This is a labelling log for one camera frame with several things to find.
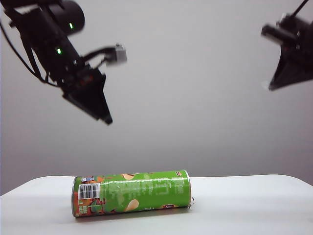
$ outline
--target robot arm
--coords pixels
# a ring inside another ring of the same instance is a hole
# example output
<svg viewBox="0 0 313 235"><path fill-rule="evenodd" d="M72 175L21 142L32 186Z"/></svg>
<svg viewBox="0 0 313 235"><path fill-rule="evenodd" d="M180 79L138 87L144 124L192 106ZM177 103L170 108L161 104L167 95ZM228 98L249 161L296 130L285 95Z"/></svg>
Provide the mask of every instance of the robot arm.
<svg viewBox="0 0 313 235"><path fill-rule="evenodd" d="M67 38L85 25L84 13L73 1L1 0L1 3L12 20L11 27L16 27L21 34L32 74L43 83L61 88L66 100L95 119L111 124L112 117L103 94L106 75L98 68L91 68L88 60L103 54L107 65L125 62L123 47L106 47L81 57ZM31 4L38 7L24 14L15 9ZM47 73L45 79L41 77L33 51Z"/></svg>
<svg viewBox="0 0 313 235"><path fill-rule="evenodd" d="M271 91L313 79L313 22L296 17L308 2L304 0L297 10L285 14L277 26L265 25L261 34L281 47L277 70L269 85Z"/></svg>

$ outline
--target black cable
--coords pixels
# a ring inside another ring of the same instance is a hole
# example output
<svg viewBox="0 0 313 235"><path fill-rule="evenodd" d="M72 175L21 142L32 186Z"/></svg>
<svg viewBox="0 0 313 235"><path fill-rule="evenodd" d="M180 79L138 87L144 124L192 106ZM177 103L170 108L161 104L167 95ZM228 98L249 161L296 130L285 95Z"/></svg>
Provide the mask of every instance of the black cable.
<svg viewBox="0 0 313 235"><path fill-rule="evenodd" d="M21 62L25 65L25 67L28 69L28 71L30 71L32 75L34 75L35 77L37 77L36 74L35 74L35 72L34 72L34 71L28 66L28 64L23 60L23 58L21 57L21 55L18 53L18 51L15 49L15 47L14 47L13 44L11 43L11 41L10 41L8 35L6 34L6 32L5 32L4 28L3 28L3 25L2 25L2 23L1 23L1 21L0 21L0 27L1 27L1 31L2 31L2 33L3 33L3 35L4 35L5 39L6 39L6 41L8 42L8 44L10 45L10 47L12 48L12 50L14 51L14 53L15 53L15 54L17 55L17 57L21 60Z"/></svg>
<svg viewBox="0 0 313 235"><path fill-rule="evenodd" d="M304 0L304 1L300 4L300 6L298 6L298 8L293 12L293 14L291 15L291 17L295 17L308 1L309 1L309 0Z"/></svg>
<svg viewBox="0 0 313 235"><path fill-rule="evenodd" d="M95 69L99 68L104 62L106 61L106 58L104 57L101 62L95 67Z"/></svg>
<svg viewBox="0 0 313 235"><path fill-rule="evenodd" d="M99 54L111 54L115 53L116 48L115 47L105 47L101 48L95 51L90 52L89 54L82 57L83 62L87 62L88 60L91 60L92 58L96 57Z"/></svg>
<svg viewBox="0 0 313 235"><path fill-rule="evenodd" d="M58 85L56 85L56 84L53 84L53 83L50 83L49 82L49 71L46 71L46 74L45 74L45 83L46 84L48 84L48 85L51 85L51 86L53 86L53 87L60 87L60 86L58 86Z"/></svg>
<svg viewBox="0 0 313 235"><path fill-rule="evenodd" d="M5 39L6 39L6 41L7 41L8 44L10 45L11 49L14 51L14 53L17 55L17 57L21 60L21 62L25 65L25 67L28 69L28 71L30 71L30 73L31 73L32 75L34 75L36 78L38 78L41 82L47 83L47 84L49 84L49 85L51 85L51 86L53 86L53 87L59 87L58 85L55 85L55 84L49 82L49 72L48 72L48 71L46 71L46 77L45 77L45 80L43 80L43 78L41 77L40 71L39 71L39 69L38 69L38 66L37 66L37 64L36 64L34 55L33 55L32 51L31 51L31 54L30 54L30 51L27 51L27 47L25 47L25 42L24 42L24 43L23 43L23 46L24 46L25 51L26 51L26 53L27 53L27 56L28 56L28 58L29 58L29 60L30 60L30 63L31 63L31 65L32 65L33 69L35 69L36 72L34 72L34 71L28 66L28 64L24 61L24 59L21 57L21 55L18 53L18 51L15 49L15 47L14 47L13 44L11 43L11 41L10 41L8 35L6 34L6 32L5 32L5 30L4 30L4 27L3 27L1 21L0 21L0 27L1 27L1 31L2 31L2 33L3 33L3 35L4 35Z"/></svg>

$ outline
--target barcode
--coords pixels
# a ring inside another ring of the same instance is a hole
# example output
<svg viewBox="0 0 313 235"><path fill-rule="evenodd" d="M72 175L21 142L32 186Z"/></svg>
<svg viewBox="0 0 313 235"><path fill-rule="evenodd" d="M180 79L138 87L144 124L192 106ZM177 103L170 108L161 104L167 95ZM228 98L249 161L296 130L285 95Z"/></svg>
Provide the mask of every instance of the barcode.
<svg viewBox="0 0 313 235"><path fill-rule="evenodd" d="M79 185L78 199L100 198L100 184Z"/></svg>

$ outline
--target can lid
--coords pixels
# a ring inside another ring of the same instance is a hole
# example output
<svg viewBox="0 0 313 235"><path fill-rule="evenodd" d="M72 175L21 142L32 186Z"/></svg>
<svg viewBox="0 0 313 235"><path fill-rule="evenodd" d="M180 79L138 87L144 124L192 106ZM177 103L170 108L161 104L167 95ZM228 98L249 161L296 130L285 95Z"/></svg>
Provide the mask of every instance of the can lid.
<svg viewBox="0 0 313 235"><path fill-rule="evenodd" d="M76 179L77 179L77 176L74 178L73 186L72 186L72 214L73 214L74 217L76 217L75 216L75 211L74 211L74 187L75 187Z"/></svg>
<svg viewBox="0 0 313 235"><path fill-rule="evenodd" d="M186 175L187 175L187 179L188 179L188 184L189 184L189 205L188 207L191 206L191 200L193 199L192 195L191 195L191 183L190 183L190 177L189 177L189 174L187 172L187 170L184 169L184 171L186 172Z"/></svg>

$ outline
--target green led light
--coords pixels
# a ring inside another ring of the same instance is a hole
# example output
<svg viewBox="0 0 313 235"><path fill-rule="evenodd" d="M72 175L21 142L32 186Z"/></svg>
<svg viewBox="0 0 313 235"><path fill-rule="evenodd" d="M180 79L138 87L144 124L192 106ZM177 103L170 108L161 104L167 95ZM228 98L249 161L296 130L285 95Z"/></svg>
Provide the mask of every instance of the green led light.
<svg viewBox="0 0 313 235"><path fill-rule="evenodd" d="M59 55L61 55L61 54L62 54L62 50L61 50L61 48L57 48L57 53L58 53Z"/></svg>

